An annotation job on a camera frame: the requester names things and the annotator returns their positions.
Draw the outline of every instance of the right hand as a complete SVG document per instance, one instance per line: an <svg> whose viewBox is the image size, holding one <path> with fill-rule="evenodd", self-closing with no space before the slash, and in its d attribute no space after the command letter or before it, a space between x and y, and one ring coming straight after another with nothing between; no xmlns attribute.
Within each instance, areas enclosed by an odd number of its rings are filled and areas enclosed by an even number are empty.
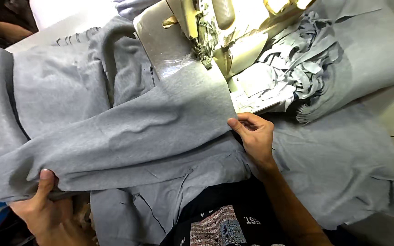
<svg viewBox="0 0 394 246"><path fill-rule="evenodd" d="M239 134L244 149L257 167L263 171L277 169L271 153L273 123L252 113L239 113L238 120L231 118L227 124Z"/></svg>

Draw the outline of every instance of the finger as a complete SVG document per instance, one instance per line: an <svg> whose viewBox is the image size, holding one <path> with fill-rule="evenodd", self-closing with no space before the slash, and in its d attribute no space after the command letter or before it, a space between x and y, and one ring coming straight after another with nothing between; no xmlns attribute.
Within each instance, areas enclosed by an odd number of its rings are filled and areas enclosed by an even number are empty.
<svg viewBox="0 0 394 246"><path fill-rule="evenodd" d="M252 123L253 125L264 124L266 122L266 120L264 120L263 118L255 115L255 114L252 114L250 112L239 113L238 120L248 121L248 122Z"/></svg>
<svg viewBox="0 0 394 246"><path fill-rule="evenodd" d="M243 124L241 124L240 121L235 118L230 118L229 120L227 120L227 125L229 125L232 130L237 132L241 138L245 137L247 132L249 131L246 129L245 126L243 126Z"/></svg>
<svg viewBox="0 0 394 246"><path fill-rule="evenodd" d="M54 188L54 173L51 170L43 169L40 171L39 176L39 187L37 188L37 192L34 195L33 199L35 200L46 200L48 194Z"/></svg>

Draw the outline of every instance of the person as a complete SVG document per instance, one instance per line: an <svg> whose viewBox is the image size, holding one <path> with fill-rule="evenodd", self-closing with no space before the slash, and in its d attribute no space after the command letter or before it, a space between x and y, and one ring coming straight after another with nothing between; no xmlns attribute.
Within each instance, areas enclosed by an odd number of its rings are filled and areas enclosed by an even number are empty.
<svg viewBox="0 0 394 246"><path fill-rule="evenodd" d="M238 120L229 119L227 124L241 137L261 182L251 178L206 188L184 207L161 245L331 246L276 166L272 122L240 113ZM52 171L42 170L36 195L9 206L41 246L93 245L71 219L71 200L47 198L56 180Z"/></svg>

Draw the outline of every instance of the sewing workstation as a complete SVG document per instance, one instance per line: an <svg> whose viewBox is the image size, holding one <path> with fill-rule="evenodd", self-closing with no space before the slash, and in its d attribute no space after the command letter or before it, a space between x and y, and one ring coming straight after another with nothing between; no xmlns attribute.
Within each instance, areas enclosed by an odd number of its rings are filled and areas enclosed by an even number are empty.
<svg viewBox="0 0 394 246"><path fill-rule="evenodd" d="M386 0L93 2L0 49L2 211L48 169L99 245L162 245L207 187L262 175L226 123L250 112L323 230L394 217L394 145L361 99L394 85Z"/></svg>

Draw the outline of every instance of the left hand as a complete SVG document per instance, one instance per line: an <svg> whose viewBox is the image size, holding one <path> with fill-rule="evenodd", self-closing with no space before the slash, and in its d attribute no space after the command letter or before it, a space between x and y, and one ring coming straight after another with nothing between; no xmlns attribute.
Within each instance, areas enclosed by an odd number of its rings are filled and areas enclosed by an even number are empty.
<svg viewBox="0 0 394 246"><path fill-rule="evenodd" d="M2 38L11 43L19 42L33 34L21 26L7 22L0 22L0 28L2 30Z"/></svg>
<svg viewBox="0 0 394 246"><path fill-rule="evenodd" d="M48 194L57 183L57 178L50 170L40 172L39 187L33 198L9 204L10 208L27 223L29 230L36 237L58 231L60 224L71 220L73 215L72 199L52 202Z"/></svg>

